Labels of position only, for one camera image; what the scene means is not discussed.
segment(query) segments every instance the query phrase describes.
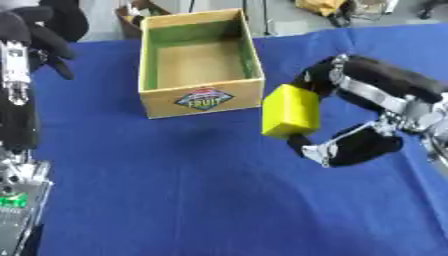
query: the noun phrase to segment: chair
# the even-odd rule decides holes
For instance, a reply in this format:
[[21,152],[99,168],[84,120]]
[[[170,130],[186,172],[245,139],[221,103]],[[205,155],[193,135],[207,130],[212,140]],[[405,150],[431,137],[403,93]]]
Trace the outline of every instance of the chair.
[[430,19],[434,8],[442,4],[448,4],[448,0],[428,0],[423,4],[423,8],[420,10],[418,17],[422,20]]

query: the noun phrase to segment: wire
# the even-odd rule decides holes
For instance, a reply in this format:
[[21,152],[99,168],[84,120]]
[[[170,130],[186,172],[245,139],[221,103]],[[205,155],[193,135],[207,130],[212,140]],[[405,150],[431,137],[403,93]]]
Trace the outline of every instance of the wire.
[[191,2],[190,2],[190,10],[189,10],[189,12],[193,12],[193,9],[194,9],[194,5],[196,4],[196,0],[191,0]]

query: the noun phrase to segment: blue table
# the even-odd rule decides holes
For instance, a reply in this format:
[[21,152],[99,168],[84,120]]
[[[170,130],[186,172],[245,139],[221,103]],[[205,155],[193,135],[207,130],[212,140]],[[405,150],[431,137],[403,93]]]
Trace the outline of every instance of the blue table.
[[[448,81],[448,25],[257,39],[266,92],[342,52]],[[147,120],[140,43],[74,45],[76,80],[36,75],[37,156],[53,163],[43,256],[448,255],[448,183],[416,138],[400,152],[323,169],[260,135],[260,109]],[[322,104],[324,141],[374,118]]]

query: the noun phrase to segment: box label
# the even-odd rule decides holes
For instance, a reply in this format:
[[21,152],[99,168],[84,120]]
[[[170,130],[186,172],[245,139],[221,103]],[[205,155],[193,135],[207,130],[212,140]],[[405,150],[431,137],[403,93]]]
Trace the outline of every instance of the box label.
[[176,104],[207,111],[233,98],[232,95],[211,88],[203,88],[184,95]]

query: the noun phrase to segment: green circuit board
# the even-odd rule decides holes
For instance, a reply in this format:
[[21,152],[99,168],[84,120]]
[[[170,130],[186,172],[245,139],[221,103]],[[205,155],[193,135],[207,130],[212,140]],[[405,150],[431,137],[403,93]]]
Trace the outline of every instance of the green circuit board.
[[28,205],[28,195],[23,193],[10,197],[0,197],[0,207],[25,208]]

